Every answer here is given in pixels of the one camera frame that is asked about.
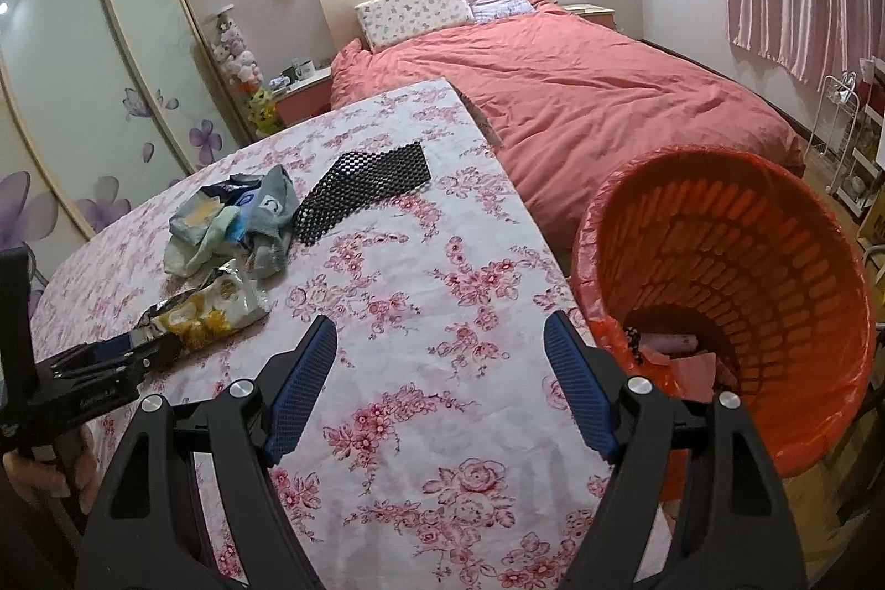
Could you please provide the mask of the person's left hand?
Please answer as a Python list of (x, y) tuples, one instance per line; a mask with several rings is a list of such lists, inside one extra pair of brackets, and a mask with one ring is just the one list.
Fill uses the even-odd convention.
[(12, 451), (3, 455), (3, 469), (15, 493), (29, 505), (38, 506), (42, 495), (54, 499), (65, 499), (75, 495), (83, 514), (89, 515), (95, 504), (101, 478), (97, 470), (95, 439), (89, 427), (80, 429), (84, 449), (74, 464), (74, 479), (71, 481), (60, 470), (47, 463), (21, 457)]

